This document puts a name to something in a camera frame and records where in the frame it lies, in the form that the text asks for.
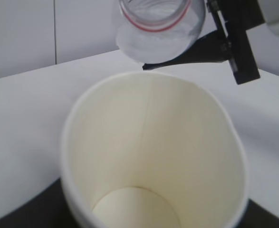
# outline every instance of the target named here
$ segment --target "cup bottom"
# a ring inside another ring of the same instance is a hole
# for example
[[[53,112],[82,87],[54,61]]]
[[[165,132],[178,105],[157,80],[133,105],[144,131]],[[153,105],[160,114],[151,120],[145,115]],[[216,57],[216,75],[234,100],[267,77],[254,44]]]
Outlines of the cup bottom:
[[[180,228],[171,205],[143,188],[112,191],[95,205],[93,213],[108,228]]]

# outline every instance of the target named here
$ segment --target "glass jar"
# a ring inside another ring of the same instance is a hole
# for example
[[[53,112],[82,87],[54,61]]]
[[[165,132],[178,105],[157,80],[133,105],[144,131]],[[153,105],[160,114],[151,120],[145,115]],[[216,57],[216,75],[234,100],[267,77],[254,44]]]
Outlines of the glass jar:
[[[204,19],[203,0],[118,0],[116,43],[134,60],[162,63],[197,40]]]

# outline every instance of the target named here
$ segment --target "paper cup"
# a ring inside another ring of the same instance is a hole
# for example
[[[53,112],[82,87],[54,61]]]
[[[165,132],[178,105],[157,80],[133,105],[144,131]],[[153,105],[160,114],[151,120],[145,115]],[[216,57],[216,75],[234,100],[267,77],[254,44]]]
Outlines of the paper cup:
[[[90,88],[67,119],[61,165],[84,228],[233,228],[248,201],[245,153],[223,107],[159,73]]]

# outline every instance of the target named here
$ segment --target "tile grout line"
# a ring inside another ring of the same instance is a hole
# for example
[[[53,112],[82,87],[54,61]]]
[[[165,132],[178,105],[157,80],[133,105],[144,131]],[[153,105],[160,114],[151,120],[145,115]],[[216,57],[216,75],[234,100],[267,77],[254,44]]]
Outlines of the tile grout line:
[[[54,40],[55,40],[55,64],[57,64],[57,33],[56,33],[56,0],[54,1]]]

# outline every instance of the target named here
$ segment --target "white table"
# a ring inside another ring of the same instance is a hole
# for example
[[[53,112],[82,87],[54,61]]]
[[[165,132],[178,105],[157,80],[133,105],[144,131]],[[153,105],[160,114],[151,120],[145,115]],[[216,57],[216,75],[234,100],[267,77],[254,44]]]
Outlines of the white table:
[[[59,139],[76,99],[110,75],[141,70],[120,51],[0,79],[0,217],[59,177]],[[227,62],[158,71],[210,89],[230,113],[251,167],[250,197],[279,216],[279,77],[236,85]]]

